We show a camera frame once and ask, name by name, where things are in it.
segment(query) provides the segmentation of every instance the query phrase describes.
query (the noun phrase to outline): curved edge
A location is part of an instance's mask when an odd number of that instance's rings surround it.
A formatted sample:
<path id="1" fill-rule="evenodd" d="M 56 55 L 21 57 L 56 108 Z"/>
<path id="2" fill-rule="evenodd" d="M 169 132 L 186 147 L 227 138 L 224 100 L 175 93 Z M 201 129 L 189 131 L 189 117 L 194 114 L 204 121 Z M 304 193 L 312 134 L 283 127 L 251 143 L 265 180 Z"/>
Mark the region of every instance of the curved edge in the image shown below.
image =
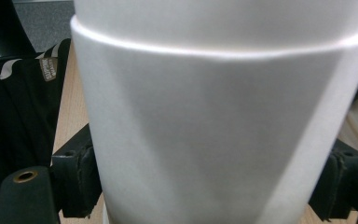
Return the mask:
<path id="1" fill-rule="evenodd" d="M 358 46 L 358 34 L 344 38 L 333 45 L 309 46 L 296 49 L 278 49 L 278 50 L 260 50 L 260 51 L 224 51 L 213 49 L 186 49 L 177 46 L 159 46 L 154 44 L 131 42 L 123 39 L 116 39 L 112 36 L 98 34 L 91 29 L 83 26 L 77 19 L 76 15 L 71 19 L 73 32 L 93 39 L 95 42 L 102 42 L 120 49 L 133 49 L 160 54 L 185 55 L 203 58 L 220 58 L 230 60 L 265 60 L 271 58 L 296 56 L 303 54 L 320 53 L 333 51 L 337 49 L 348 49 Z"/>

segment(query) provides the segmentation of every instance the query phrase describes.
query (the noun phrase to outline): wooden table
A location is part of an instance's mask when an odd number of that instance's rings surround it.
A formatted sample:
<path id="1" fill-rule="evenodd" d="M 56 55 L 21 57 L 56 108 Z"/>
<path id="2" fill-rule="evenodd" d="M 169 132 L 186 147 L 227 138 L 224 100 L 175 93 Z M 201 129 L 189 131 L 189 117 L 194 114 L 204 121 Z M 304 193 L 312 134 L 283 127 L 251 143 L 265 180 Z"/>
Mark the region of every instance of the wooden table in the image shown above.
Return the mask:
<path id="1" fill-rule="evenodd" d="M 60 115 L 58 118 L 57 132 L 54 143 L 54 152 L 66 143 L 75 133 L 89 122 L 86 106 L 83 98 L 81 80 L 78 75 L 75 50 L 71 46 L 66 67 L 66 77 L 63 83 Z M 62 224 L 102 224 L 103 223 L 103 196 L 94 207 L 90 219 L 88 218 L 63 218 L 60 213 Z M 298 224 L 355 224 L 357 212 L 352 212 L 348 220 L 333 220 L 322 222 L 307 206 L 303 217 Z"/>

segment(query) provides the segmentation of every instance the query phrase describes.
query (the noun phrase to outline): black bag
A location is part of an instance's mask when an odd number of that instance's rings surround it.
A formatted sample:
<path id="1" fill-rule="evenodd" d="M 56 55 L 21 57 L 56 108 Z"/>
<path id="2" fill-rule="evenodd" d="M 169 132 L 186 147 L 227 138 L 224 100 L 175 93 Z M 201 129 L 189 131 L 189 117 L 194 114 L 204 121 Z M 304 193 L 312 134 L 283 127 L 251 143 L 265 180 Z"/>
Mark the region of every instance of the black bag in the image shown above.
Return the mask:
<path id="1" fill-rule="evenodd" d="M 70 42 L 0 63 L 0 184 L 22 168 L 50 166 Z"/>

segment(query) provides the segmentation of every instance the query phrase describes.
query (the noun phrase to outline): white container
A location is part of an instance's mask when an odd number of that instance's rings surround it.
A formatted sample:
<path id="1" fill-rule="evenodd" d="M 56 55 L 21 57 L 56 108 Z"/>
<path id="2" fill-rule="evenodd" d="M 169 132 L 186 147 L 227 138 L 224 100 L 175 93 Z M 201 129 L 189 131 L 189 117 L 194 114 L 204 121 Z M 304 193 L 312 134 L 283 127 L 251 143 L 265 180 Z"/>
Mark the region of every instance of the white container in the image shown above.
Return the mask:
<path id="1" fill-rule="evenodd" d="M 297 222 L 358 84 L 358 1 L 75 3 L 112 223 Z"/>

